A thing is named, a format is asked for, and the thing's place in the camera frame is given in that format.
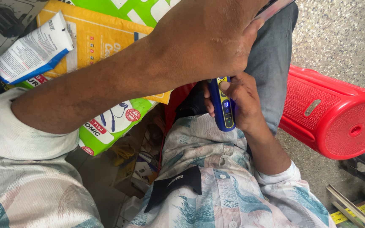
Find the hand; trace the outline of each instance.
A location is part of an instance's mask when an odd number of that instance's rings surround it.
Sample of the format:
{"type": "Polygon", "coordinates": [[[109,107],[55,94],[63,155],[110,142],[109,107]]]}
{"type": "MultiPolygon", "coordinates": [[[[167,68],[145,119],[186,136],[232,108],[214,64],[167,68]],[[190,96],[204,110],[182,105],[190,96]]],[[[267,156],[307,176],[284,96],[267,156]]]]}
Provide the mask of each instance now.
{"type": "MultiPolygon", "coordinates": [[[[261,132],[270,135],[268,126],[261,112],[260,98],[257,94],[256,81],[245,72],[230,78],[231,83],[222,81],[219,88],[228,97],[235,101],[234,117],[236,127],[250,136],[261,136],[261,132]]],[[[205,106],[209,114],[215,116],[215,108],[210,100],[208,83],[202,82],[205,106]]]]}
{"type": "Polygon", "coordinates": [[[166,73],[160,83],[175,88],[243,71],[264,24],[262,19],[252,20],[267,2],[180,1],[147,36],[151,52],[160,58],[159,71],[166,73]]]}

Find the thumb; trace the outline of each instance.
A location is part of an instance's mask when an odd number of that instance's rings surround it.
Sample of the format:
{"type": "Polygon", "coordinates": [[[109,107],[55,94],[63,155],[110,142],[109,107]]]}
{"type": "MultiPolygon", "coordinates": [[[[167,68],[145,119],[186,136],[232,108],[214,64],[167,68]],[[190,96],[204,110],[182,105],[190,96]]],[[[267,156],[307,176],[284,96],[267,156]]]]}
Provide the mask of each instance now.
{"type": "Polygon", "coordinates": [[[219,88],[224,94],[234,100],[238,106],[243,107],[245,105],[249,105],[251,102],[249,100],[249,94],[241,85],[233,84],[227,81],[221,81],[219,88]]]}
{"type": "Polygon", "coordinates": [[[241,42],[247,47],[251,48],[257,38],[257,31],[264,25],[264,20],[259,18],[252,21],[243,31],[241,42]]]}

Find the red logo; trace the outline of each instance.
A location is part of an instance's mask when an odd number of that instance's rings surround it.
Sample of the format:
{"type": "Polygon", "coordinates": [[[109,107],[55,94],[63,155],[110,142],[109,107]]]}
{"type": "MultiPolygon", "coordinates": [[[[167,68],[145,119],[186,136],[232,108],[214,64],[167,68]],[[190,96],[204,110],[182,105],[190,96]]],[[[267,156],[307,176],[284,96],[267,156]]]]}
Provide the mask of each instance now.
{"type": "Polygon", "coordinates": [[[104,127],[102,127],[102,125],[100,125],[96,120],[92,119],[89,122],[92,126],[94,126],[102,134],[106,133],[106,129],[104,127]]]}
{"type": "Polygon", "coordinates": [[[126,119],[128,119],[130,122],[135,122],[140,119],[140,112],[137,111],[134,108],[126,110],[125,114],[126,119]]]}
{"type": "Polygon", "coordinates": [[[94,151],[89,147],[81,147],[85,152],[87,152],[89,155],[94,156],[94,151]]]}
{"type": "Polygon", "coordinates": [[[38,80],[38,82],[40,82],[40,83],[45,83],[45,82],[47,82],[48,80],[43,76],[43,75],[38,75],[38,76],[36,76],[36,77],[34,77],[36,80],[38,80]]]}

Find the white tube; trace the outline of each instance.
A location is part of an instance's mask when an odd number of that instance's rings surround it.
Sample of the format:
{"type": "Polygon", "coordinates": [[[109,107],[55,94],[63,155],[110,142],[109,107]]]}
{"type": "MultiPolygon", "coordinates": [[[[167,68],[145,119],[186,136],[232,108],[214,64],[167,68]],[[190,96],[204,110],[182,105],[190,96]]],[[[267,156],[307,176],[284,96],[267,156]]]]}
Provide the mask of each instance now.
{"type": "Polygon", "coordinates": [[[7,84],[28,80],[53,69],[73,49],[73,41],[59,11],[0,56],[0,80],[7,84]]]}

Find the fingernail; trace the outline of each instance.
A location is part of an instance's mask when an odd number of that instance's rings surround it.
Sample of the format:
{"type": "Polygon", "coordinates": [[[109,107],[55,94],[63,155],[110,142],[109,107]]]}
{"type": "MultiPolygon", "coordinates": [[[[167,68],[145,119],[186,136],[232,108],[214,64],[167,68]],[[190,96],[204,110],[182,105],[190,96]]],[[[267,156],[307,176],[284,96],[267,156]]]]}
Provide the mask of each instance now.
{"type": "Polygon", "coordinates": [[[259,28],[258,29],[261,29],[261,27],[263,27],[265,22],[263,22],[262,24],[260,24],[259,28]]]}
{"type": "Polygon", "coordinates": [[[224,90],[224,91],[226,91],[227,89],[229,89],[229,86],[230,86],[230,83],[229,83],[229,82],[227,82],[227,81],[221,81],[221,82],[219,83],[219,88],[220,88],[221,90],[224,90]]]}

